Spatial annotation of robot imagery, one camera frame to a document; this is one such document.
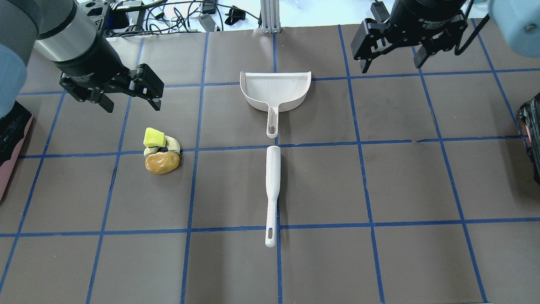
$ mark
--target pink object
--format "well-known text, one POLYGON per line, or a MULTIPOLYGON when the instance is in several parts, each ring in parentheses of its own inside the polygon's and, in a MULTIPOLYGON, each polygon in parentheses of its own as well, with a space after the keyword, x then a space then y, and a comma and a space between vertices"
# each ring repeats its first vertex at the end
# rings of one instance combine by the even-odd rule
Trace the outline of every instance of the pink object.
POLYGON ((11 177, 11 173, 13 172, 13 168, 15 167, 15 162, 17 161, 17 158, 19 156, 19 152, 21 152, 21 148, 23 147, 23 143, 28 133, 28 130, 30 129, 30 124, 32 123, 32 120, 33 115, 28 120, 28 123, 26 123, 26 127, 24 128, 24 137, 15 146, 15 149, 11 154, 11 158, 5 161, 0 166, 0 199, 2 199, 4 196, 5 189, 8 186, 9 178, 11 177))

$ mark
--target white surface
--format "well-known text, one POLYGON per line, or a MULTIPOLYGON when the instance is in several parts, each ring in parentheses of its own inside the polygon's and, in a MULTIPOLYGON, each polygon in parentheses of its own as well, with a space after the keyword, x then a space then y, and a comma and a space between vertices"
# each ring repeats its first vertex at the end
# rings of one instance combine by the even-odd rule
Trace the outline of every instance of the white surface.
POLYGON ((276 213, 280 182, 281 149, 278 146, 270 146, 266 149, 266 195, 268 196, 268 211, 266 213, 265 244, 268 248, 275 246, 276 213))
POLYGON ((311 85, 311 72, 246 73, 240 72, 240 90, 247 102, 268 112, 266 135, 278 135, 279 112, 298 107, 306 98, 311 85))
MULTIPOLYGON (((392 10, 394 0, 383 0, 389 12, 392 10)), ((240 9, 248 11, 257 17, 261 10, 259 0, 218 0, 219 4, 234 5, 240 9)), ((315 27, 320 25, 337 25, 337 24, 360 24, 365 18, 373 18, 369 10, 373 0, 339 0, 339 1, 324 1, 324 0, 280 0, 280 20, 282 27, 315 27)), ((165 6, 165 14, 168 18, 174 17, 173 6, 185 16, 187 15, 187 7, 189 4, 167 5, 165 6)), ((198 4, 193 4, 191 11, 194 11, 198 4)), ((228 8, 218 7, 222 14, 223 20, 227 18, 226 13, 228 8)), ((470 18, 483 18, 487 14, 487 3, 475 4, 469 15, 470 18)), ((215 23, 221 27, 218 14, 211 15, 215 23)), ((191 29, 204 31, 200 26, 199 21, 194 19, 190 21, 191 29)), ((246 20, 239 21, 233 26, 225 25, 225 31, 232 30, 248 30, 256 29, 259 25, 257 20, 246 15, 246 20)))

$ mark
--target dustpan handle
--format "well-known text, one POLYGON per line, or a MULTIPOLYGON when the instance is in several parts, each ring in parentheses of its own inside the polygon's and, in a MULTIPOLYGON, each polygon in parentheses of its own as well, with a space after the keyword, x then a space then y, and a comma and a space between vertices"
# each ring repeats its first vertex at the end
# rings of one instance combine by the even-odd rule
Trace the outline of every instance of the dustpan handle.
POLYGON ((278 135, 278 107, 268 108, 268 120, 266 122, 266 135, 270 138, 276 138, 278 135))

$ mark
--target grid square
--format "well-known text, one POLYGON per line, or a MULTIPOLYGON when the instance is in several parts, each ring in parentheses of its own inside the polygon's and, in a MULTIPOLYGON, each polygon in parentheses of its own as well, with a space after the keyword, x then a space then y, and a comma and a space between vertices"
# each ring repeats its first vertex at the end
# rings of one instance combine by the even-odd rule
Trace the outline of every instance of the grid square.
POLYGON ((108 94, 108 97, 114 102, 113 113, 105 112, 97 104, 80 103, 66 95, 47 154, 116 152, 128 96, 117 93, 108 94))
POLYGON ((358 146, 286 148, 281 155, 282 225, 368 221, 358 146))
POLYGON ((122 64, 132 70, 137 66, 142 39, 142 37, 112 37, 108 38, 107 41, 120 56, 122 64))
POLYGON ((362 149, 375 222, 460 219, 439 143, 362 149))
POLYGON ((468 225, 486 296, 493 303, 540 299, 540 223, 468 225))
MULTIPOLYGON (((474 26, 470 20, 467 20, 469 26, 463 33, 460 47, 463 47, 465 41, 474 31, 474 26)), ((422 66, 424 73, 429 72, 460 72, 460 71, 489 71, 491 67, 480 45, 480 40, 476 37, 467 47, 463 54, 454 55, 454 48, 448 52, 439 51, 435 56, 430 57, 422 66)))
POLYGON ((274 144, 266 136, 268 113, 256 110, 239 85, 205 87, 200 147, 236 147, 274 144))
POLYGON ((437 138, 419 77, 352 80, 363 141, 437 138))
POLYGON ((426 76, 443 137, 517 135, 493 74, 426 76))
POLYGON ((265 225, 265 159, 264 149, 200 152, 193 227, 265 225))
POLYGON ((64 89, 59 84, 62 72, 36 49, 32 49, 27 71, 29 72, 21 93, 60 92, 64 89))
POLYGON ((0 269, 5 268, 6 263, 11 253, 11 247, 13 246, 14 237, 2 237, 0 238, 0 269))
POLYGON ((194 233, 186 303, 276 303, 276 249, 264 231, 194 233))
POLYGON ((480 303, 461 225, 378 227, 386 303, 480 303))
POLYGON ((158 129, 165 135, 176 138, 183 149, 195 148, 199 100, 198 87, 165 89, 160 111, 154 111, 144 100, 133 99, 122 150, 143 150, 144 132, 147 127, 158 129))
POLYGON ((21 155, 41 155, 49 138, 61 95, 19 96, 17 101, 34 116, 21 155))
POLYGON ((146 63, 165 85, 200 83, 206 35, 180 33, 146 37, 141 63, 146 63))
POLYGON ((146 171, 144 156, 122 155, 114 182, 107 230, 187 228, 194 153, 182 153, 176 170, 146 171))
POLYGON ((496 70, 540 68, 540 59, 523 57, 512 51, 495 22, 488 22, 480 31, 480 36, 496 70))
POLYGON ((335 25, 283 28, 276 34, 276 51, 278 72, 311 71, 313 78, 347 76, 335 25))
POLYGON ((186 234, 103 237, 92 304, 180 303, 186 234))
POLYGON ((356 141, 352 118, 346 80, 312 81, 302 105, 279 114, 279 142, 356 141))
POLYGON ((414 55, 411 48, 398 48, 386 55, 380 56, 373 61, 368 72, 366 74, 362 74, 360 63, 354 60, 353 53, 350 48, 350 43, 353 41, 359 27, 359 24, 346 24, 341 26, 351 76, 418 74, 417 68, 414 67, 414 55))
POLYGON ((466 219, 540 216, 538 184, 522 140, 444 145, 466 219))
POLYGON ((272 35, 261 30, 211 32, 206 83, 237 82, 240 72, 272 72, 272 35))
POLYGON ((16 233, 36 177, 38 159, 20 159, 0 201, 0 233, 16 233))
POLYGON ((369 228, 282 230, 281 251, 284 303, 380 303, 369 228))
POLYGON ((523 103, 531 100, 540 91, 540 71, 498 73, 497 76, 514 115, 523 103))
POLYGON ((98 239, 98 236, 21 237, 0 303, 84 303, 98 239))
POLYGON ((43 161, 23 232, 100 230, 114 156, 43 161))

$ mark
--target screw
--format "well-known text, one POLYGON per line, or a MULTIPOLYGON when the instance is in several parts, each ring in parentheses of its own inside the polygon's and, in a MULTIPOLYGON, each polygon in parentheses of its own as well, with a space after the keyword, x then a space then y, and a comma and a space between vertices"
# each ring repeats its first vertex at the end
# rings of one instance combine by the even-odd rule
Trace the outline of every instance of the screw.
POLYGON ((527 32, 534 31, 535 29, 536 29, 536 24, 534 23, 531 23, 525 27, 525 31, 527 32))

